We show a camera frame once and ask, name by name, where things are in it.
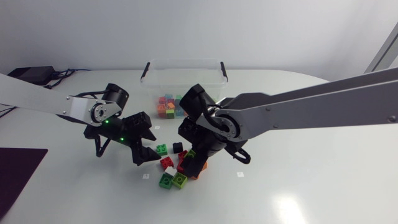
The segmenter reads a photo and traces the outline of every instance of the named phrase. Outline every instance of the red block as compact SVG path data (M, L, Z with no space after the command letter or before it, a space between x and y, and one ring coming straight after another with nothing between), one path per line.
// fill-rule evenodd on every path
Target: red block
M169 104L169 103L173 103L173 105L174 105L174 99L167 99L166 104Z
M166 170L167 167L174 167L174 163L171 160L170 156L160 160L160 164L162 165L163 169Z
M188 153L188 151L187 151L187 150L184 150L184 151L182 151L182 152L180 152L180 153L178 154L178 158L180 159L180 162L181 162L181 160L184 158L184 156L185 156L187 153Z
M180 159L180 162L178 162L177 171L179 171L180 173L184 174L184 169L181 167L182 161L183 161L183 159Z
M166 104L166 97L159 97L159 104Z

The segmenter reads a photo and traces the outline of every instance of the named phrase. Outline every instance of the clear plastic bin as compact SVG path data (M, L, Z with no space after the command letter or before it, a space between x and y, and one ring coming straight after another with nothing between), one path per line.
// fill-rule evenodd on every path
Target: clear plastic bin
M215 101L220 100L221 91L228 83L224 63L216 59L155 59L147 63L141 76L141 86L154 104L152 112L160 118L183 117L178 104L174 105L174 116L171 111L167 116L158 113L158 105L163 104L159 100L170 95L177 100L198 83Z

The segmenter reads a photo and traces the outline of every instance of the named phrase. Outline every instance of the black cable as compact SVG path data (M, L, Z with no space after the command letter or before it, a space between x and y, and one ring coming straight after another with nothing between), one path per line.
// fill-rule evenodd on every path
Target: black cable
M71 76L72 74L74 74L77 71L90 71L90 70L89 69L70 69L70 68L68 68L65 71L53 72L53 74L52 74L53 79L59 79L59 80L52 85L45 85L43 87L51 90L53 87L59 85L63 79L68 78L69 76Z
M0 115L0 118L2 118L3 116L5 116L6 114L8 114L8 113L10 113L12 110L14 110L14 109L16 109L17 107L16 106L14 106L14 107L12 107L12 108L7 108L7 109L4 109L4 110L2 110L2 111L0 111L0 113L1 112L4 112L4 111L7 111L7 112L5 112L4 114L2 114L2 115Z

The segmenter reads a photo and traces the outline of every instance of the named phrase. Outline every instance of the green block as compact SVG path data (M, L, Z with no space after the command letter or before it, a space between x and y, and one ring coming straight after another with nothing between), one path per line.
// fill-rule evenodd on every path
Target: green block
M186 155L184 156L184 158L187 157L187 156L188 156L188 157L194 158L195 155L196 155L195 151L191 149L191 150L188 151L188 153L186 153Z
M156 146L156 152L160 156L167 155L167 146L166 146L166 144Z
M175 174L172 182L176 187L178 187L179 189L182 189L184 187L185 183L187 183L187 180L188 180L188 177L186 177L185 175L178 172Z
M166 118L174 118L174 110L166 110Z
M173 176L168 174L163 174L162 178L160 178L159 186L164 187L166 189L172 188L173 184Z

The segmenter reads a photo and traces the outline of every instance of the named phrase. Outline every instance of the container lid handle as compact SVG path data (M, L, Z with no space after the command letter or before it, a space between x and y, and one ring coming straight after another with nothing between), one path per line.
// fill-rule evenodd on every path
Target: container lid handle
M144 78L145 75L147 74L148 69L149 69L149 65L150 65L150 62L148 62L148 63L147 63L147 66L145 66L144 72L143 72L142 75L141 75L141 81L142 81L142 78Z

